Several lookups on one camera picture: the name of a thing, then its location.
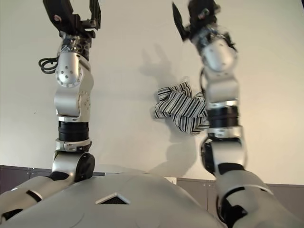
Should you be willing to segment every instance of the striped cloth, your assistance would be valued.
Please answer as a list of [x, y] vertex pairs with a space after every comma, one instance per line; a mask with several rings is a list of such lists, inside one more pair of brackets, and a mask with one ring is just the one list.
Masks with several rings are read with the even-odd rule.
[[199, 134], [209, 127], [205, 97], [201, 92], [192, 98], [187, 82], [160, 89], [158, 99], [154, 114], [156, 119], [170, 117], [178, 129], [188, 134]]

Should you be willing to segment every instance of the black cable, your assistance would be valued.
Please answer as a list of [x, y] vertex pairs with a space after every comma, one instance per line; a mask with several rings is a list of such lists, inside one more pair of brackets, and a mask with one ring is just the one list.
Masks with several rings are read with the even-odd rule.
[[[55, 63], [54, 66], [45, 67], [47, 64], [53, 65], [54, 63]], [[57, 57], [56, 58], [42, 58], [39, 60], [38, 64], [43, 73], [50, 75], [50, 74], [55, 73], [56, 67], [58, 65], [58, 58]]]

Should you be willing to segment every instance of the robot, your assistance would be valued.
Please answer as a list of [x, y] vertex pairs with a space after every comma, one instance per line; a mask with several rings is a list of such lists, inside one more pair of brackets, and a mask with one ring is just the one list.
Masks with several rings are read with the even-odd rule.
[[247, 152], [238, 123], [239, 86], [233, 70], [237, 50], [227, 32], [220, 31], [214, 0], [190, 0], [190, 24], [183, 26], [173, 3], [173, 16], [183, 41], [189, 39], [201, 56], [202, 91], [210, 128], [201, 146], [202, 163], [216, 177], [218, 219], [204, 211], [183, 189], [145, 172], [92, 177], [89, 153], [90, 93], [93, 77], [89, 49], [100, 28], [101, 11], [90, 0], [91, 19], [81, 21], [69, 0], [43, 0], [62, 38], [56, 58], [39, 62], [44, 73], [55, 74], [58, 132], [52, 173], [35, 177], [0, 196], [0, 226], [141, 227], [141, 228], [303, 228], [270, 189], [245, 170]]

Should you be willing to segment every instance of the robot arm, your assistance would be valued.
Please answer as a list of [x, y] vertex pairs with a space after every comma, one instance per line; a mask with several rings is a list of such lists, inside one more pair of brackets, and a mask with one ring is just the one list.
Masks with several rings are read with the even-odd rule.
[[204, 64], [205, 96], [210, 127], [201, 146], [202, 162], [216, 179], [217, 211], [229, 228], [304, 227], [253, 173], [245, 170], [247, 151], [238, 123], [239, 86], [234, 77], [237, 51], [227, 32], [221, 32], [214, 0], [189, 2], [190, 25], [183, 27], [173, 4], [173, 15], [183, 41], [189, 39]]
[[[0, 196], [0, 224], [17, 213], [34, 206], [68, 186], [93, 175], [95, 160], [91, 147], [88, 122], [93, 77], [89, 64], [89, 49], [94, 31], [99, 29], [101, 11], [97, 0], [90, 0], [91, 19], [81, 21], [73, 13], [69, 0], [43, 0], [48, 16], [58, 29], [62, 45], [57, 58], [42, 59], [44, 73], [55, 73], [58, 82], [55, 106], [59, 136], [52, 173], [34, 177]], [[55, 67], [45, 67], [57, 62]]]

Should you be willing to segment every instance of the white wall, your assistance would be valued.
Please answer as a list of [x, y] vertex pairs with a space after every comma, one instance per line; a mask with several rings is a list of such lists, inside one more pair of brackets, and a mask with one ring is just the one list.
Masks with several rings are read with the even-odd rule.
[[[89, 1], [71, 1], [88, 16]], [[187, 20], [187, 1], [175, 0]], [[304, 11], [300, 0], [218, 0], [221, 25], [239, 50], [241, 123], [248, 170], [265, 182], [304, 184]], [[103, 0], [93, 41], [91, 152], [97, 171], [120, 166], [165, 176], [212, 179], [202, 167], [200, 137], [154, 121], [158, 88], [188, 77], [198, 90], [200, 58], [183, 44], [171, 0]], [[60, 43], [40, 0], [0, 0], [0, 164], [50, 168], [57, 118], [56, 82], [38, 60]]]

